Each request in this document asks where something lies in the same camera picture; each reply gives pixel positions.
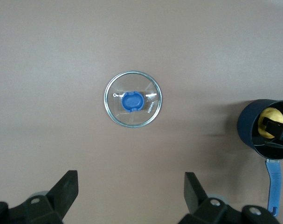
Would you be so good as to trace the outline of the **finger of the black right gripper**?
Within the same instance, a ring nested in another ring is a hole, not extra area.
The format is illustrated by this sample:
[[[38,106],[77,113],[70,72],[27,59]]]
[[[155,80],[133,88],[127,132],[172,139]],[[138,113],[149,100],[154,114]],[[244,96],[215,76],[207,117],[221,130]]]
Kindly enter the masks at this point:
[[[264,118],[262,124],[265,126],[265,138],[283,141],[283,123]]]

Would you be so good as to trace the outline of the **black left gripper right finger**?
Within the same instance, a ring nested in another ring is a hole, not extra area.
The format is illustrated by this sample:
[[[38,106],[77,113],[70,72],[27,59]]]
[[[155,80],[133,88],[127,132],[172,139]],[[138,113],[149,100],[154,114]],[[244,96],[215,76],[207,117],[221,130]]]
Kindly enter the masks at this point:
[[[189,213],[178,224],[242,224],[241,213],[223,200],[209,197],[193,172],[185,173],[184,199]]]

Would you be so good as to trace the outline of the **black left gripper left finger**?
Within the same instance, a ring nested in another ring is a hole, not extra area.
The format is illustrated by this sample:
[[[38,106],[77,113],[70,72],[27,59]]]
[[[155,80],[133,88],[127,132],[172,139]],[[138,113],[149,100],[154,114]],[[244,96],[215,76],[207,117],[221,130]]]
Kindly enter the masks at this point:
[[[64,224],[78,192],[78,172],[69,170],[47,194],[32,196],[10,209],[8,224]]]

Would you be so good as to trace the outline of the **yellow peeled potato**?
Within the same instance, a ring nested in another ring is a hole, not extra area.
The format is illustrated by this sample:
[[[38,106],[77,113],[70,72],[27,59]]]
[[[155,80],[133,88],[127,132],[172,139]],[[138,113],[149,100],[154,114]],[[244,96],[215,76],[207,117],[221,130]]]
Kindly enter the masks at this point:
[[[268,107],[264,109],[260,114],[260,117],[258,119],[259,134],[267,139],[273,139],[274,136],[266,131],[266,125],[262,123],[264,118],[268,118],[272,121],[276,121],[283,124],[283,114],[274,107]]]

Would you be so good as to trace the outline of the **brown table cover sheet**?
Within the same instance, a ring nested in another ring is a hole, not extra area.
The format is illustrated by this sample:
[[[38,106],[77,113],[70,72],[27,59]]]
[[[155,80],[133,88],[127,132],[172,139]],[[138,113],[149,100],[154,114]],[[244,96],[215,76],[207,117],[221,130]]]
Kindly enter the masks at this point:
[[[131,70],[162,91],[140,128],[104,106]],[[0,0],[0,201],[77,170],[65,224],[177,224],[194,172],[237,210],[266,207],[264,159],[236,130],[262,98],[283,99],[283,0]]]

